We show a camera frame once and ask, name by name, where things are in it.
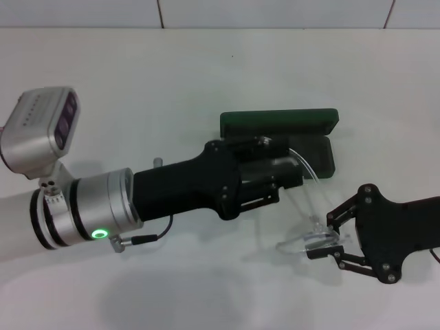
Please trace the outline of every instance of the camera lens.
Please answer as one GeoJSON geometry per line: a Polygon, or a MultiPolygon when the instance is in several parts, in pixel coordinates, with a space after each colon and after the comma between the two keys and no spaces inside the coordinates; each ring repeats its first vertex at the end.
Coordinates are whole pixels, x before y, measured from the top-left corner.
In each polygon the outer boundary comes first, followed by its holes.
{"type": "Polygon", "coordinates": [[[56,145],[58,146],[59,149],[61,149],[61,150],[64,149],[64,141],[63,141],[63,138],[61,137],[61,135],[55,134],[55,142],[56,142],[56,145]]]}
{"type": "Polygon", "coordinates": [[[62,135],[62,138],[67,138],[67,135],[69,134],[69,123],[67,122],[66,118],[60,118],[58,121],[58,129],[62,135]]]}

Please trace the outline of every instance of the white wall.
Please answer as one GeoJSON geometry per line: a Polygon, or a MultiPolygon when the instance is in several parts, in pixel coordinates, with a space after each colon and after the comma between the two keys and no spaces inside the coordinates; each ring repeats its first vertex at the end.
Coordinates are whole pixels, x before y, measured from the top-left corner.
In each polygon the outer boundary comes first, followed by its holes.
{"type": "Polygon", "coordinates": [[[440,28],[440,0],[396,0],[388,28],[440,28]]]}
{"type": "MultiPolygon", "coordinates": [[[[165,28],[383,28],[393,0],[159,0],[165,28]]],[[[0,27],[160,28],[157,0],[0,0],[0,27]]],[[[440,28],[440,0],[395,0],[388,28],[440,28]]]]}

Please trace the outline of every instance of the black cable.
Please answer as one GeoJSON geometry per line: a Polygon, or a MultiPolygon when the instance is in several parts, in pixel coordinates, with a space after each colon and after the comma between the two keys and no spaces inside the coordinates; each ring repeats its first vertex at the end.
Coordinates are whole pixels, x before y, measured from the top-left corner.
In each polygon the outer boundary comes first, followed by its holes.
{"type": "Polygon", "coordinates": [[[165,230],[157,236],[157,239],[161,239],[164,237],[171,229],[171,226],[173,225],[173,215],[170,215],[170,221],[168,222],[168,225],[166,226],[165,230]]]}
{"type": "Polygon", "coordinates": [[[157,240],[164,237],[170,231],[172,225],[173,225],[173,215],[170,215],[170,221],[168,222],[168,225],[166,226],[165,230],[161,234],[133,236],[133,237],[131,237],[131,244],[139,245],[139,244],[145,244],[145,243],[150,243],[150,242],[156,242],[157,240]]]}
{"type": "Polygon", "coordinates": [[[439,256],[437,256],[434,252],[433,249],[429,249],[429,252],[431,253],[431,255],[434,257],[434,259],[436,260],[436,262],[440,263],[440,258],[439,256]]]}

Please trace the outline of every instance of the white tabletop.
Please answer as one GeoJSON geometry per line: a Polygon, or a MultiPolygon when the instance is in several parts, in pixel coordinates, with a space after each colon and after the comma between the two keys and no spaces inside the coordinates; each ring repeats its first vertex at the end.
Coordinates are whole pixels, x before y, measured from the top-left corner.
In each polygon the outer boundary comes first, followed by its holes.
{"type": "MultiPolygon", "coordinates": [[[[0,30],[0,122],[22,91],[51,85],[80,97],[63,159],[77,177],[194,157],[224,111],[334,107],[324,186],[335,206],[369,182],[393,201],[440,195],[438,31],[0,30]]],[[[0,178],[2,197],[36,188],[3,165],[0,178]]],[[[282,192],[229,222],[177,215],[166,239],[123,254],[101,240],[3,263],[0,329],[440,327],[440,265],[427,251],[395,285],[276,252],[309,214],[304,188],[290,194],[296,205],[282,192]]]]}

